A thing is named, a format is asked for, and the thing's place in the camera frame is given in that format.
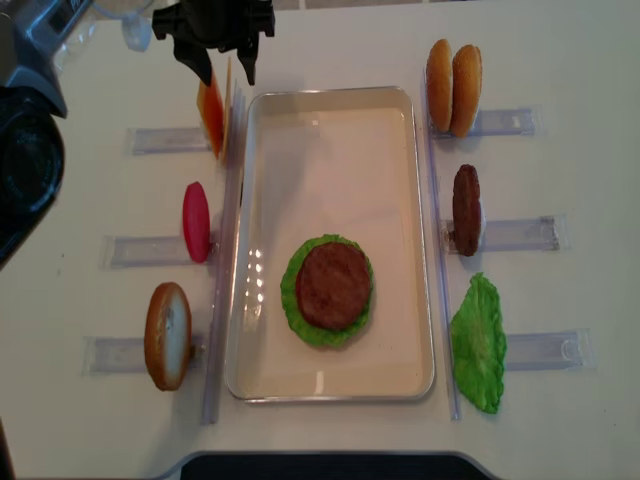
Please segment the plastic tray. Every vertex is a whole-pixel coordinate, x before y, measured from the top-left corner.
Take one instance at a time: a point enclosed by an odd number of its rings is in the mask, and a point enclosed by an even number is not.
[[[406,400],[430,388],[418,185],[413,107],[402,90],[254,100],[225,362],[233,395],[251,402]],[[338,350],[300,340],[280,300],[290,257],[325,233],[358,242],[375,277],[366,330]]]

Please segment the top bun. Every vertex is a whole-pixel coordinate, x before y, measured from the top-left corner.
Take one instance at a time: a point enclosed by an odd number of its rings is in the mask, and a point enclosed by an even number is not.
[[[464,137],[478,113],[482,91],[482,56],[480,49],[465,45],[453,57],[453,115],[450,129],[456,137]]]
[[[453,70],[451,47],[444,38],[435,43],[427,60],[427,99],[431,120],[438,130],[446,132],[453,109]]]

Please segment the clear plastic holder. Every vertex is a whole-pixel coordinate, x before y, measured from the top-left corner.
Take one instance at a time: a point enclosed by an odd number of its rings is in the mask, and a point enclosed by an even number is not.
[[[131,128],[127,136],[132,155],[211,151],[201,127]]]
[[[211,234],[211,253],[205,264],[215,261],[218,244]],[[105,269],[128,267],[167,267],[195,265],[183,237],[114,237],[105,236],[100,252]]]
[[[457,254],[453,221],[442,222],[442,241],[447,253]],[[555,251],[569,248],[565,215],[544,216],[530,220],[487,222],[478,252]]]
[[[447,285],[446,255],[455,252],[451,244],[453,230],[451,222],[440,216],[438,179],[434,142],[448,141],[452,135],[437,131],[429,116],[426,98],[426,71],[423,77],[422,104],[424,105],[423,125],[427,152],[428,181],[432,194],[432,214],[434,237],[437,244],[435,258],[438,271],[440,303],[442,305],[442,336],[445,357],[446,385],[452,420],[460,419],[459,393],[453,377],[453,350],[449,331],[449,321],[453,318]],[[480,110],[468,136],[495,135],[538,135],[544,134],[541,109],[525,107],[514,110]],[[562,251],[569,247],[566,217],[556,215],[529,220],[509,220],[488,222],[481,246],[484,251],[544,250]],[[591,348],[589,331],[578,329],[559,333],[507,335],[507,371],[522,370],[578,370],[595,368],[595,357]]]
[[[544,131],[542,109],[539,106],[513,110],[479,110],[467,133],[468,137],[494,135],[535,135]],[[455,138],[451,132],[440,132],[429,119],[429,129],[435,140]]]
[[[224,339],[233,304],[234,263],[238,251],[238,215],[242,203],[244,149],[247,133],[246,99],[237,82],[231,103],[229,146],[226,158],[224,208],[220,220],[220,251],[216,263],[216,288],[209,334],[209,356],[204,387],[201,422],[216,423],[220,409],[220,389],[224,388]]]
[[[596,368],[588,328],[567,332],[507,335],[508,372]]]
[[[114,373],[146,373],[144,338],[85,337],[83,375]],[[191,338],[189,370],[199,370],[204,364],[204,335]]]

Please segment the burger patty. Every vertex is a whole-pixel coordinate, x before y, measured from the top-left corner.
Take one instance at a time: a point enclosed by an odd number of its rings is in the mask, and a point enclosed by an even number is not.
[[[371,294],[364,253],[352,245],[330,242],[314,247],[296,277],[298,308],[307,323],[327,330],[353,324]]]
[[[471,165],[460,167],[453,181],[453,230],[458,253],[474,255],[482,230],[482,206],[478,172]]]

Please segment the black base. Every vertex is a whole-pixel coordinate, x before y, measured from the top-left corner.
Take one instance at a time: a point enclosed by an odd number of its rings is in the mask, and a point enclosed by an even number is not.
[[[0,269],[60,190],[64,145],[52,111],[31,88],[0,88]]]
[[[488,480],[463,458],[418,454],[212,454],[191,460],[181,480]]]

